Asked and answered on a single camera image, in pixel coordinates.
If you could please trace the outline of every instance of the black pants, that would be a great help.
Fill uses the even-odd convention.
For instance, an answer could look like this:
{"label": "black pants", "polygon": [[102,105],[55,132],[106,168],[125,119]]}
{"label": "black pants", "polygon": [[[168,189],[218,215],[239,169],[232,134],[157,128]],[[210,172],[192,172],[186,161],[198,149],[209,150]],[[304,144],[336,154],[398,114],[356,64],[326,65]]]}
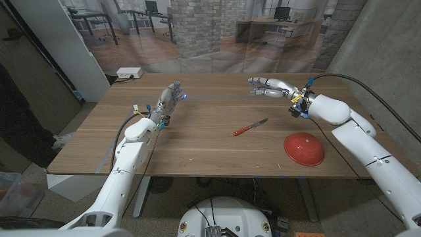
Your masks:
{"label": "black pants", "polygon": [[26,98],[0,64],[0,137],[30,161],[47,167],[57,154],[51,149],[56,139],[29,108]]}
{"label": "black pants", "polygon": [[29,109],[19,107],[9,96],[0,106],[0,136],[13,149],[40,167],[57,155],[51,149],[56,139],[44,129]]}

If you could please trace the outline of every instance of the brick wall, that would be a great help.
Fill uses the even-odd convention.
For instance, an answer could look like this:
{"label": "brick wall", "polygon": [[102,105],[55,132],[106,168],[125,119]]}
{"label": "brick wall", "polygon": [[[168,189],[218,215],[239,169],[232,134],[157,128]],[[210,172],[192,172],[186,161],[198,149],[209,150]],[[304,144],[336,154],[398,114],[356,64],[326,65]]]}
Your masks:
{"label": "brick wall", "polygon": [[326,70],[367,0],[338,0],[313,69]]}
{"label": "brick wall", "polygon": [[220,51],[221,0],[171,0],[178,56]]}
{"label": "brick wall", "polygon": [[235,35],[237,20],[243,20],[247,0],[221,0],[221,36]]}

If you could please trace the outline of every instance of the knife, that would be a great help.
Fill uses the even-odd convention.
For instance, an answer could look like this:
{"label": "knife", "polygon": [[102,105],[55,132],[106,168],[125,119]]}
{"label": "knife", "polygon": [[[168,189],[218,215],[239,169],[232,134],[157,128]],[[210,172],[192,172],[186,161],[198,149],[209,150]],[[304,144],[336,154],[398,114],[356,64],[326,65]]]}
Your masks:
{"label": "knife", "polygon": [[246,126],[245,128],[242,128],[242,129],[238,130],[237,132],[234,132],[234,136],[240,135],[240,134],[242,134],[243,132],[247,131],[250,128],[255,128],[257,126],[260,126],[260,125],[264,124],[268,119],[269,118],[265,118],[262,121],[258,121],[256,123],[250,125],[250,126]]}

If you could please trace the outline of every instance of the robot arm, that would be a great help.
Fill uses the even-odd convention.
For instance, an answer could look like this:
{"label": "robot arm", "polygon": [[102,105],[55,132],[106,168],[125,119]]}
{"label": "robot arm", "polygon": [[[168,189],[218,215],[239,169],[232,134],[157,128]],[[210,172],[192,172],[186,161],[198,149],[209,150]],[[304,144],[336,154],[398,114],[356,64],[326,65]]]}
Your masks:
{"label": "robot arm", "polygon": [[116,149],[116,163],[94,204],[79,217],[64,225],[61,230],[112,229],[120,226],[133,177],[147,159],[148,135],[162,129],[165,123],[169,123],[170,114],[177,102],[186,98],[186,95],[179,97],[181,91],[179,82],[169,85],[162,91],[149,118],[142,118],[126,129],[125,137]]}
{"label": "robot arm", "polygon": [[258,86],[251,94],[290,99],[293,106],[289,111],[294,117],[312,116],[338,126],[333,135],[366,167],[406,228],[420,228],[421,182],[374,139],[376,130],[364,117],[342,101],[314,95],[309,87],[298,90],[281,80],[265,78],[250,78],[249,83]]}

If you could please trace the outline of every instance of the plastic bin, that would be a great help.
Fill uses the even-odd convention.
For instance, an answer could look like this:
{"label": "plastic bin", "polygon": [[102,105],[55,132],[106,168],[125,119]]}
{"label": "plastic bin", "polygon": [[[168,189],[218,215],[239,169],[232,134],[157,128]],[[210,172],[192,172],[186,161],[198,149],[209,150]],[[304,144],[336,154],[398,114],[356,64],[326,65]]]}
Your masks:
{"label": "plastic bin", "polygon": [[0,217],[30,217],[44,193],[30,184],[21,184],[20,174],[0,172],[0,186],[7,192],[0,201]]}
{"label": "plastic bin", "polygon": [[21,175],[18,173],[0,172],[0,205],[9,196],[11,190],[18,184]]}

